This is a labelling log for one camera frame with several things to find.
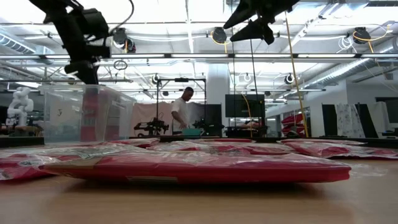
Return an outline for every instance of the desk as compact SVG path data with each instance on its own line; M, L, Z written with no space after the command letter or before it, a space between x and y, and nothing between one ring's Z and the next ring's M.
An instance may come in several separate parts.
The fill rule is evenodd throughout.
M1 183L0 219L2 224L398 223L398 162L345 162L383 175L329 184L227 187L49 177Z

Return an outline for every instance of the ceiling light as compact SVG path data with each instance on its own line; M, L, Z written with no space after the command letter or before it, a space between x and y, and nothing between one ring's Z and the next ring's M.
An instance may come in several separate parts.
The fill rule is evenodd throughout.
M290 54L236 54L237 58L289 58Z
M69 55L44 55L47 59L70 59Z
M31 88L37 88L37 87L41 86L41 84L34 83L34 82L16 82L16 84L28 86Z
M164 54L115 54L111 58L164 58Z
M286 105L287 103L266 103L266 105Z
M299 58L352 58L355 54L299 54Z
M228 54L172 54L172 58L226 58Z
M398 54L363 54L361 57L364 58L396 58L398 57Z
M288 74L288 75L286 75L286 77L285 77L285 83L286 83L286 85L292 84L293 81L294 81L294 77L293 77L293 75L292 75L291 73Z
M38 55L0 55L0 59L8 59L8 60L14 60L14 59L40 59Z

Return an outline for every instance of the plastic storage container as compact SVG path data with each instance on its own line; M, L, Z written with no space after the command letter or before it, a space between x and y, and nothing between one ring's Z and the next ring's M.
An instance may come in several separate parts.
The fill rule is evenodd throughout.
M45 96L45 144L130 137L134 98L101 85L53 85L40 90Z

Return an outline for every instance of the pillar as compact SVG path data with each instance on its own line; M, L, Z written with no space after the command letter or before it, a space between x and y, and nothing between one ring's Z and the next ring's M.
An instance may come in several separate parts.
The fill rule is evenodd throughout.
M225 95L229 94L228 64L209 64L206 76L207 104L221 104L221 119L224 126L229 125L225 117Z

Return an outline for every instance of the table surface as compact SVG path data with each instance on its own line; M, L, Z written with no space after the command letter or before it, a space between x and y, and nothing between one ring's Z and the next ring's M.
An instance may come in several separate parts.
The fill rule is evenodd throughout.
M344 161L327 184L131 185L48 177L0 182L9 223L398 223L398 162Z

